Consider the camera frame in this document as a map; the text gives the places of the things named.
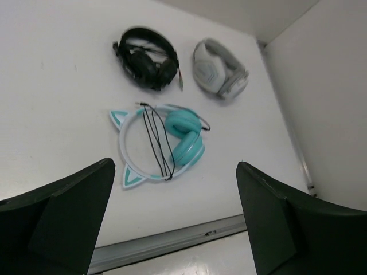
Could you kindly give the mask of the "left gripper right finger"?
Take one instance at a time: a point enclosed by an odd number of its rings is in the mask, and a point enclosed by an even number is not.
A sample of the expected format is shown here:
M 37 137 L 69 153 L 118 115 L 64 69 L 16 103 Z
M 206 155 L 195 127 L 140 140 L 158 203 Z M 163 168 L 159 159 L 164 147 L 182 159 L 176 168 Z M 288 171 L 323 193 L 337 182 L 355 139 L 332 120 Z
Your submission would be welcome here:
M 240 162 L 237 186 L 257 274 L 365 274 L 366 212 Z

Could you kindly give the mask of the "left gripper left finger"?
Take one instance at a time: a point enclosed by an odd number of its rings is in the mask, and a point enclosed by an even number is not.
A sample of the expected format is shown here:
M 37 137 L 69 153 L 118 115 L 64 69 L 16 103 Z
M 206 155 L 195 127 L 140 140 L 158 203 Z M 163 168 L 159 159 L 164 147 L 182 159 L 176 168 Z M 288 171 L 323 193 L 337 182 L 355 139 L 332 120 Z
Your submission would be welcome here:
M 114 176 L 105 158 L 2 200 L 1 274 L 87 274 Z

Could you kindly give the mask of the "teal cat ear headphones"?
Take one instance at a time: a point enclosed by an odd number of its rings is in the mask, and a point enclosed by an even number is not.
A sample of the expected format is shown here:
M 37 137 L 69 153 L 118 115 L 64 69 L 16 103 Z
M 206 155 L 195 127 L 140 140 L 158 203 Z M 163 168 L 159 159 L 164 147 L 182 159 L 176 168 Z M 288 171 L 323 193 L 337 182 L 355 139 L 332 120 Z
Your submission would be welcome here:
M 183 174 L 195 165 L 205 152 L 201 132 L 211 130 L 207 121 L 191 109 L 173 104 L 153 107 L 140 102 L 138 105 L 139 108 L 135 112 L 109 111 L 112 123 L 119 130 L 119 149 L 125 161 L 122 177 L 124 189 L 134 188 L 147 180 L 167 182 Z M 160 157 L 156 152 L 153 154 L 158 162 L 160 175 L 143 172 L 128 155 L 127 131 L 139 118 L 143 119 L 151 148 L 159 149 Z

